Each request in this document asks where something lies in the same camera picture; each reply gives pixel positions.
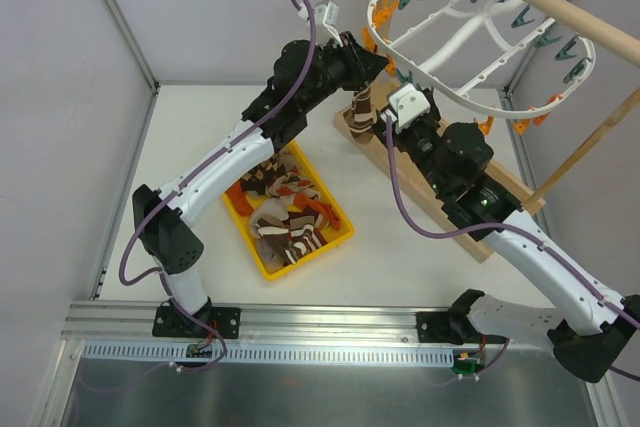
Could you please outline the brown white striped sock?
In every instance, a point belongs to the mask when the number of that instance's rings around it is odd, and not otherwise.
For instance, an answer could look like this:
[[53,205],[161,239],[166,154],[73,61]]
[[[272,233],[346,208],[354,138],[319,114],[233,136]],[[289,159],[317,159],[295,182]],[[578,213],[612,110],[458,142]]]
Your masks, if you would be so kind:
[[371,87],[354,94],[351,105],[343,114],[343,118],[355,142],[366,144],[372,140],[376,114],[371,99]]

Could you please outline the brown argyle sock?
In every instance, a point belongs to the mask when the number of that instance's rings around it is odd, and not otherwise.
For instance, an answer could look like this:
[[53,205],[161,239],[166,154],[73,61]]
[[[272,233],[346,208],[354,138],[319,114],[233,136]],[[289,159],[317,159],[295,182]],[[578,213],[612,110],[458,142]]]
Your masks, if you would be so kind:
[[245,193],[263,196],[277,179],[289,172],[300,173],[294,158],[290,155],[274,155],[245,173],[240,178],[240,186]]

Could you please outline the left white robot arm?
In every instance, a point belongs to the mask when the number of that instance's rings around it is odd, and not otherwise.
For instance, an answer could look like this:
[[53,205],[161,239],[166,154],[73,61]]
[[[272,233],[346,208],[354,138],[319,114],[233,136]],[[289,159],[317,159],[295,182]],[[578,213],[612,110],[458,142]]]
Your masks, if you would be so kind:
[[386,67],[386,57],[360,46],[350,32],[318,46],[286,44],[265,89],[242,112],[231,132],[200,163],[157,189],[132,195],[135,241],[160,268],[186,335],[209,327],[211,301],[196,262],[204,245],[193,231],[201,214],[240,177],[268,160],[307,126],[307,115],[338,90],[359,93]]

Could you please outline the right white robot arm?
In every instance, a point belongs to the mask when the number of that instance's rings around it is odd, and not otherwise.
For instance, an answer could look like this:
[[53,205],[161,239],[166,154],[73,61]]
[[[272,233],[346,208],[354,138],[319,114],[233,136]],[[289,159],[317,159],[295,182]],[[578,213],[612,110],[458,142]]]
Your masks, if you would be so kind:
[[[374,132],[387,149],[393,195],[405,222],[431,240],[468,235],[488,245],[552,304],[534,308],[468,289],[427,321],[427,334],[454,345],[482,336],[529,344],[549,352],[574,377],[599,382],[639,330],[638,296],[624,296],[589,274],[487,174],[494,151],[477,124],[455,122],[441,129],[432,91],[412,84],[387,99]],[[397,153],[408,155],[454,230],[428,231],[410,216],[400,191]]]

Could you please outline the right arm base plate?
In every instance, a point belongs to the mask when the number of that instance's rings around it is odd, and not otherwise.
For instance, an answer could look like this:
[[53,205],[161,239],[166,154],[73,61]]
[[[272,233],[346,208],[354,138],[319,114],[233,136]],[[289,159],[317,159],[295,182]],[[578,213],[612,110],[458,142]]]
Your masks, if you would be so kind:
[[416,312],[415,323],[419,343],[456,343],[446,311]]

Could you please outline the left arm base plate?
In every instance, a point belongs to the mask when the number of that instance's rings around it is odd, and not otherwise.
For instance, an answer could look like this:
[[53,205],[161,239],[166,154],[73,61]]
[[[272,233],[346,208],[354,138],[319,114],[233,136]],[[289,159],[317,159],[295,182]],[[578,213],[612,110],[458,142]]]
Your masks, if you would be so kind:
[[238,307],[205,306],[195,314],[197,322],[180,313],[171,303],[161,304],[155,312],[152,336],[157,338],[204,338],[213,328],[224,339],[237,339],[242,310]]

